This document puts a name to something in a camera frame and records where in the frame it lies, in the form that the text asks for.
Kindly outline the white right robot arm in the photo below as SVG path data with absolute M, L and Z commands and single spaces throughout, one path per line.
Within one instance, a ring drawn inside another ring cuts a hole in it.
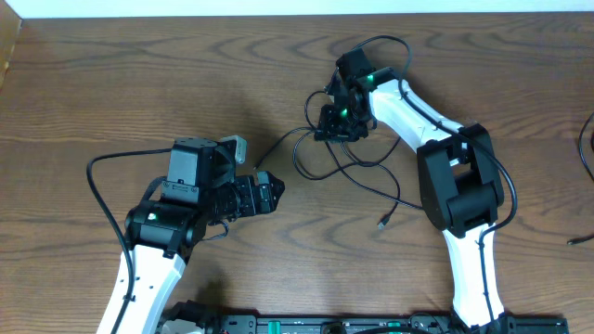
M 466 329 L 494 323 L 504 307 L 492 228 L 504 192 L 488 132 L 444 117 L 393 69 L 374 68 L 360 47 L 336 65 L 340 77 L 329 85 L 331 102 L 320 112 L 315 139 L 355 142 L 368 135 L 370 122 L 382 122 L 407 143 L 417 157 L 421 207 L 445 237 L 454 314 Z

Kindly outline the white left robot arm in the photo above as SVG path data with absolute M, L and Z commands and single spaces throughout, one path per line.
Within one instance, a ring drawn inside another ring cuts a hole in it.
M 236 174 L 247 143 L 181 137 L 167 149 L 168 173 L 151 181 L 119 226 L 106 215 L 122 246 L 120 267 L 100 333 L 223 333 L 225 319 L 192 301 L 164 310 L 194 247 L 209 226 L 273 212 L 285 190 L 270 172 Z

